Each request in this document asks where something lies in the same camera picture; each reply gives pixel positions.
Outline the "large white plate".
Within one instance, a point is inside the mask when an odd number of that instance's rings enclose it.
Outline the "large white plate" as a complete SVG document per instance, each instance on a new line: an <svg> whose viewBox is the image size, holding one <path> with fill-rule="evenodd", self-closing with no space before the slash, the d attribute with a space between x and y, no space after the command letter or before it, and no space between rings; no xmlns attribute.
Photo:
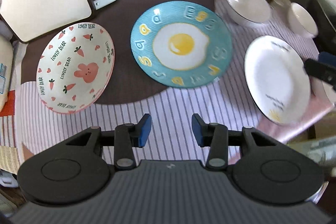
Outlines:
<svg viewBox="0 0 336 224"><path fill-rule="evenodd" d="M309 76L299 54L274 36L260 36L244 58L247 87L259 110L276 124L299 122L309 104Z"/></svg>

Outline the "white bowl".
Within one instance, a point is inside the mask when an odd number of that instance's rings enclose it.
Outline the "white bowl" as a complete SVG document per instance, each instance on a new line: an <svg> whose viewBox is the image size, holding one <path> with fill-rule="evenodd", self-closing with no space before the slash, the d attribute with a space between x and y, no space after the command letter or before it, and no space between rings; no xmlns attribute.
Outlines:
<svg viewBox="0 0 336 224"><path fill-rule="evenodd" d="M335 106L335 91L331 85L315 77L310 77L310 82L313 93L319 100Z"/></svg>
<svg viewBox="0 0 336 224"><path fill-rule="evenodd" d="M272 10L266 0L226 0L231 19L240 26L256 28L267 24Z"/></svg>
<svg viewBox="0 0 336 224"><path fill-rule="evenodd" d="M318 35L317 25L312 16L298 3L289 6L287 19L289 28L303 38L315 38Z"/></svg>

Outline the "pink rabbit carrot plate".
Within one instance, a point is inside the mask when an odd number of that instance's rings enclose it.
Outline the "pink rabbit carrot plate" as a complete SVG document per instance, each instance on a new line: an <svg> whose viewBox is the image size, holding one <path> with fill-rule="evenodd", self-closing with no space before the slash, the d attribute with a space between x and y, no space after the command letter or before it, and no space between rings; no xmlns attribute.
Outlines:
<svg viewBox="0 0 336 224"><path fill-rule="evenodd" d="M113 72L114 43L96 23L76 23L61 30L45 47L36 73L41 101L59 114L93 104Z"/></svg>

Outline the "striped pink table mat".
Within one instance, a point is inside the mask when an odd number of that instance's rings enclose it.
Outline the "striped pink table mat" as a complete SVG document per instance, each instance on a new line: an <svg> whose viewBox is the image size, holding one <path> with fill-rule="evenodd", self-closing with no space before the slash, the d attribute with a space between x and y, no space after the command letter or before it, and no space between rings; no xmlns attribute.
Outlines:
<svg viewBox="0 0 336 224"><path fill-rule="evenodd" d="M116 7L136 5L140 10L152 6L156 0L118 0ZM226 74L214 83L196 89L160 88L134 60L127 56L127 75L140 78L138 84L118 89L110 84L97 103L76 114L56 114L43 106L32 81L37 54L43 43L18 44L18 66L13 75L15 89L1 113L1 168L16 172L30 156L80 132L89 126L111 130L118 124L136 122L143 114L153 119L149 141L143 149L136 149L141 159L201 159L207 151L196 145L191 131L191 116L200 114L207 122L218 122L232 130L255 126L273 138L286 142L319 121L333 109L328 94L319 81L311 96L302 121L292 126L278 126L268 121L252 101L245 81L244 55L252 40L273 35L287 41L302 57L316 57L312 40L303 39L289 30L285 14L274 9L270 24L259 29L244 28L234 23L225 0L199 0L214 5L216 13L226 21L232 34L234 56Z"/></svg>

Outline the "black wok with lid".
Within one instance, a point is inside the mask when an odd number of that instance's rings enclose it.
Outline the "black wok with lid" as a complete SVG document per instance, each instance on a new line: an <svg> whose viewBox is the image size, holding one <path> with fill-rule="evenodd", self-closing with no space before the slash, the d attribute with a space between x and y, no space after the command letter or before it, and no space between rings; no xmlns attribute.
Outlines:
<svg viewBox="0 0 336 224"><path fill-rule="evenodd" d="M318 35L313 41L319 52L335 55L335 5L328 0L291 0L298 3L314 19Z"/></svg>

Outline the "white rice cooker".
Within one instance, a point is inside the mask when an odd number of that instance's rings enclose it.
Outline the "white rice cooker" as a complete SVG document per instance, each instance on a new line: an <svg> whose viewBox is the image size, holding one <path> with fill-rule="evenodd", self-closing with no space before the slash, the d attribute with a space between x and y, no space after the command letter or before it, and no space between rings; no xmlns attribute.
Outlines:
<svg viewBox="0 0 336 224"><path fill-rule="evenodd" d="M0 36L0 111L8 99L10 78L13 65L13 47L4 37Z"/></svg>

